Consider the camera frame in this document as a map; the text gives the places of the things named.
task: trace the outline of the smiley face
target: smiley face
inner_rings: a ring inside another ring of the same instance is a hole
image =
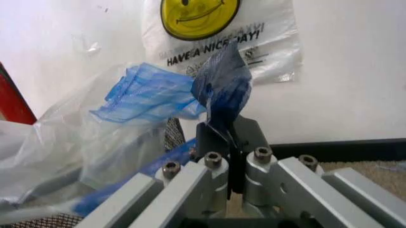
[[[203,39],[223,30],[239,5],[240,0],[162,0],[162,24],[178,39]]]

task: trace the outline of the hex bolt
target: hex bolt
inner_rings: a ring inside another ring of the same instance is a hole
[[[315,157],[308,154],[302,154],[301,156],[299,156],[299,161],[307,166],[309,169],[311,169],[313,172],[316,171],[317,165],[319,164],[319,161],[317,161]]]
[[[254,151],[255,159],[261,164],[267,164],[271,161],[272,151],[268,147],[257,147]]]
[[[164,166],[162,166],[162,173],[165,178],[174,178],[181,170],[181,165],[177,161],[168,161]]]
[[[208,152],[204,156],[204,164],[211,169],[219,168],[222,165],[222,156],[217,152]]]

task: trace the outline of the white wall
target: white wall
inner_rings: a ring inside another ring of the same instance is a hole
[[[269,143],[406,137],[406,1],[294,0],[294,83],[257,86],[242,115]],[[194,123],[183,121],[187,138]]]
[[[0,61],[36,116],[86,77],[142,61],[141,0],[0,0]],[[294,0],[294,83],[257,86],[242,114],[270,143],[406,137],[406,1]],[[98,42],[92,55],[78,38]],[[195,123],[182,122],[187,138]]]

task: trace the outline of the beige carpet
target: beige carpet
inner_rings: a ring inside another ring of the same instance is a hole
[[[382,186],[384,189],[393,193],[400,199],[406,201],[406,170],[391,171],[388,168],[396,167],[399,162],[326,162],[321,163],[324,171],[335,170],[339,168],[351,167],[366,176],[373,182]],[[227,218],[246,218],[247,214],[241,209],[242,195],[232,194],[231,200],[227,202]]]

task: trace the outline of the red object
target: red object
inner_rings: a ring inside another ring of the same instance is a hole
[[[0,115],[7,121],[33,124],[37,121],[9,74],[0,63]]]

